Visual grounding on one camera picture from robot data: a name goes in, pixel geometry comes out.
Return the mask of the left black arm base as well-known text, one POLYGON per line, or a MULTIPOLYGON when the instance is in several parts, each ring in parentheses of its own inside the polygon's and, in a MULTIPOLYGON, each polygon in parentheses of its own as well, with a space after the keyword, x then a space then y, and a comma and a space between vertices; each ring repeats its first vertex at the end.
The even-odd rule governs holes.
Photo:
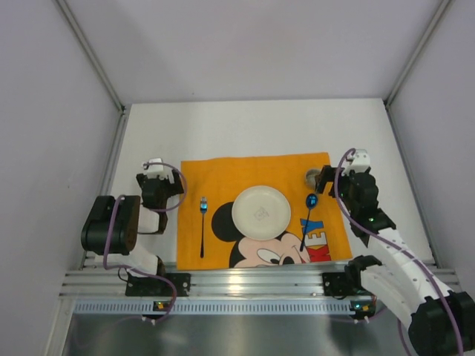
MULTIPOLYGON (((174 285, 178 297, 189 295, 191 287, 189 273, 167 273, 166 279, 174 285)), ((129 274, 125 295, 127 297, 171 297, 173 291, 168 283, 161 280, 151 277, 135 277, 129 274)))

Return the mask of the blue metallic fork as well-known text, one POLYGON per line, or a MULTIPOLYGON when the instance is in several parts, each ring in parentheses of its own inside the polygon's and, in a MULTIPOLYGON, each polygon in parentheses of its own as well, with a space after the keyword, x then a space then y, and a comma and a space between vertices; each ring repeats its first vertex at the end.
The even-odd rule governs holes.
POLYGON ((200 257, 205 256, 205 215, 208 211, 208 200, 206 197, 200 199, 200 213, 201 213, 201 239, 200 239, 200 257))

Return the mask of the cream round plate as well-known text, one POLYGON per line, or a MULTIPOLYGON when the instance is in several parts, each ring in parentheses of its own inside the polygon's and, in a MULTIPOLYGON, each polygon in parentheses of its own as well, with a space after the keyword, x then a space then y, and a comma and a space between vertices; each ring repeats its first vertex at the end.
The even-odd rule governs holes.
POLYGON ((284 233, 291 216, 287 198, 267 185, 247 188, 232 205, 232 221, 237 230, 257 241, 272 240, 284 233))

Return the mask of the blue metallic spoon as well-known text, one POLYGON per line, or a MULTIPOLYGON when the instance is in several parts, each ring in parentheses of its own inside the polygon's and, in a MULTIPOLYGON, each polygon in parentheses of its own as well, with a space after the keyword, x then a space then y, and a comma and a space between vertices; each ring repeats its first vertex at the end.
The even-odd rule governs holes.
POLYGON ((306 198, 306 207, 307 207, 307 218, 305 219, 305 224, 303 228, 303 234, 302 234, 302 241, 300 245, 300 252, 302 252, 305 248, 305 237, 307 235, 307 229, 309 225, 309 219, 310 219, 310 214, 312 210, 316 207, 318 204, 318 196, 316 194, 309 194, 306 198))

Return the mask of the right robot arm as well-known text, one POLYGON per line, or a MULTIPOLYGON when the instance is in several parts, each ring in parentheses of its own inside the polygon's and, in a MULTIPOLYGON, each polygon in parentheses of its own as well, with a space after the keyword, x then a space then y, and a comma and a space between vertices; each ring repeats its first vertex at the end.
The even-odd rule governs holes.
POLYGON ((344 267, 350 288, 380 299, 406 328, 418 355, 463 355, 474 350, 474 300, 443 283, 407 247, 396 224, 379 206, 379 189, 369 168, 325 165, 309 170, 306 184, 329 196, 367 249, 344 267))

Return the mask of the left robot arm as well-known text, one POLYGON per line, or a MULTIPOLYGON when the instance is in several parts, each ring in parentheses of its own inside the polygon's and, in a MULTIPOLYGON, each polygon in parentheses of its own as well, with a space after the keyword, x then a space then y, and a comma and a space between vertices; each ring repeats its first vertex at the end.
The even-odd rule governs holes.
POLYGON ((186 178, 176 168, 167 174, 136 175, 140 195, 119 197, 98 196, 86 218, 81 232, 81 245, 87 252, 102 258, 103 268, 124 268, 137 277, 161 277, 166 275, 163 261, 156 254, 137 242, 140 209, 157 216, 157 227, 145 235, 161 235, 168 224, 167 213, 180 204, 168 207, 168 200, 179 196, 179 203, 186 196, 186 178))

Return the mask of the small grey cup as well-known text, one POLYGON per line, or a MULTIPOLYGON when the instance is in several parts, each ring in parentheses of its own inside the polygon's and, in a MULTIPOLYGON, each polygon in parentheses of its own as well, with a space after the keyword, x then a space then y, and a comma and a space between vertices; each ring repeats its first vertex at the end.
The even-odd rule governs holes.
POLYGON ((315 190, 320 174, 321 170, 317 168, 311 168, 305 173, 304 182, 308 189, 315 190))

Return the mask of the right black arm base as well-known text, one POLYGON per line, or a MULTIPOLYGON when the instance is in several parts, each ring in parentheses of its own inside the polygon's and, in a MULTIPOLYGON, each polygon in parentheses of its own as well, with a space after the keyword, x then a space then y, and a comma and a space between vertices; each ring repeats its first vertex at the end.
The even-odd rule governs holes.
POLYGON ((372 293, 357 287, 356 284, 344 272, 324 272, 322 275, 324 296, 343 300, 346 297, 373 296, 372 293))

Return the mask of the orange Mickey placemat cloth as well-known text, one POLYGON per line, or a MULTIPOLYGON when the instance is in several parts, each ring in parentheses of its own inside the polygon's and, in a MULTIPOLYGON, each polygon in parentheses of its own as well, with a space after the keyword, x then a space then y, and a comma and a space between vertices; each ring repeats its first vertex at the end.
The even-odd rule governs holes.
POLYGON ((326 152, 184 161, 187 194, 178 211, 177 267, 211 270, 283 266, 352 257, 335 200, 318 197, 305 174, 326 152))

